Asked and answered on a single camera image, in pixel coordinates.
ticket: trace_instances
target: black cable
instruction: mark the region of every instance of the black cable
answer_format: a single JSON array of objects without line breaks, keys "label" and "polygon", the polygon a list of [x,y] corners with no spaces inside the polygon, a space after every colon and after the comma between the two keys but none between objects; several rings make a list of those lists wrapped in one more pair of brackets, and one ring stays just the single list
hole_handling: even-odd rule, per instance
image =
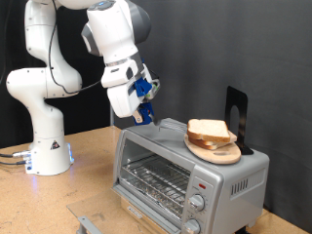
[{"label": "black cable", "polygon": [[8,23],[9,23],[9,16],[10,16],[10,12],[11,12],[11,7],[12,7],[12,3],[13,0],[11,0],[9,2],[9,6],[8,6],[8,14],[4,23],[4,37],[3,37],[3,44],[4,44],[4,62],[3,62],[3,71],[2,71],[2,75],[0,78],[0,86],[1,83],[4,79],[4,76],[6,75],[6,69],[7,69],[7,31],[8,31]]},{"label": "black cable", "polygon": [[51,37],[50,46],[49,46],[49,68],[50,68],[50,72],[51,72],[52,79],[53,79],[53,81],[56,83],[56,85],[62,87],[63,90],[64,90],[68,95],[74,95],[74,94],[77,94],[77,93],[79,93],[79,92],[89,90],[90,88],[92,88],[92,87],[98,85],[98,84],[100,83],[100,80],[97,81],[96,83],[94,83],[94,84],[91,85],[91,86],[88,86],[88,87],[86,87],[86,88],[83,88],[83,89],[81,89],[81,90],[79,90],[79,91],[74,91],[74,92],[68,92],[68,91],[66,90],[66,88],[65,88],[63,85],[59,84],[59,83],[56,81],[56,79],[55,79],[55,77],[54,77],[54,75],[53,75],[52,67],[51,67],[51,48],[52,48],[53,37],[54,37],[54,35],[55,35],[56,29],[57,29],[57,25],[58,25],[58,16],[57,16],[57,14],[58,14],[58,9],[57,9],[55,0],[52,0],[52,1],[53,1],[54,6],[55,6],[55,11],[56,11],[56,23],[55,23],[55,27],[54,27],[53,32],[52,32],[52,37]]},{"label": "black cable", "polygon": [[2,158],[13,158],[12,154],[0,154],[0,157]]},{"label": "black cable", "polygon": [[19,161],[19,162],[16,162],[16,163],[4,163],[4,162],[0,162],[0,164],[3,164],[3,165],[24,165],[24,164],[26,164],[26,161]]},{"label": "black cable", "polygon": [[153,71],[153,70],[151,70],[151,69],[149,69],[149,68],[148,68],[148,70],[149,70],[151,73],[153,73],[153,74],[156,76],[157,79],[159,79],[159,75],[157,75],[155,71]]}]

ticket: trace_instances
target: control knob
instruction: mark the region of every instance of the control knob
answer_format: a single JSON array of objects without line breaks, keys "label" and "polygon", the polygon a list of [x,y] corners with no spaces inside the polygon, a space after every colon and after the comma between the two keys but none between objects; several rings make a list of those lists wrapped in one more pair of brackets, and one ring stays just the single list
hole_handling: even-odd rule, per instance
[{"label": "control knob", "polygon": [[201,231],[199,223],[195,219],[189,219],[185,224],[184,228],[186,233],[198,234]]},{"label": "control knob", "polygon": [[204,209],[205,202],[204,198],[201,195],[194,195],[188,199],[188,204],[191,208],[195,209],[197,212],[200,212]]}]

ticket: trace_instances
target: slice of bread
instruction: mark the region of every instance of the slice of bread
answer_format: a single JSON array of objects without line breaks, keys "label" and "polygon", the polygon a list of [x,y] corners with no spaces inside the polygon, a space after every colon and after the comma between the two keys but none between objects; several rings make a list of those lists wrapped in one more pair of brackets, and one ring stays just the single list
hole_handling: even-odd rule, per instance
[{"label": "slice of bread", "polygon": [[187,134],[193,139],[213,142],[230,142],[230,135],[224,121],[191,119],[187,124]]},{"label": "slice of bread", "polygon": [[224,145],[228,144],[228,143],[220,142],[220,143],[206,145],[206,144],[201,143],[200,139],[193,139],[191,137],[188,138],[188,141],[193,143],[193,144],[195,144],[195,145],[197,145],[197,146],[199,146],[199,147],[201,147],[201,148],[210,149],[210,150],[218,149],[221,146],[224,146]]},{"label": "slice of bread", "polygon": [[[232,134],[232,132],[228,131],[228,133],[230,135],[230,143],[234,143],[235,141],[237,141],[237,137],[234,134]],[[202,144],[216,145],[216,142],[213,142],[213,141],[203,140],[203,139],[197,139],[197,140]]]}]

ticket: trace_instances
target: wooden plate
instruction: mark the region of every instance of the wooden plate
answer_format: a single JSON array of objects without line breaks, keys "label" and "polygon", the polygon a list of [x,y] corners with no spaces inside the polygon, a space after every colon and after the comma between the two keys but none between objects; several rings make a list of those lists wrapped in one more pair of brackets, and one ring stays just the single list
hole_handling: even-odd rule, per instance
[{"label": "wooden plate", "polygon": [[184,142],[193,154],[214,164],[233,164],[238,162],[242,156],[240,148],[235,143],[229,143],[216,150],[209,150],[188,141],[188,135],[184,136]]}]

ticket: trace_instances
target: black holder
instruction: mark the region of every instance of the black holder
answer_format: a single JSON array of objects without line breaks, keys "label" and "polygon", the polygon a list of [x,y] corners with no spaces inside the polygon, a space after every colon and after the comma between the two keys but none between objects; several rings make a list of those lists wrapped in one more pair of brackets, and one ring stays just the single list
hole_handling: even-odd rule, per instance
[{"label": "black holder", "polygon": [[237,232],[235,232],[235,234],[251,234],[246,230],[246,226],[239,229]]},{"label": "black holder", "polygon": [[237,146],[239,146],[242,155],[252,155],[254,152],[244,144],[246,121],[247,121],[247,107],[248,98],[243,92],[240,92],[233,87],[227,87],[226,105],[225,105],[225,123],[227,128],[230,129],[231,123],[231,110],[236,105],[240,115],[240,123],[237,134]]}]

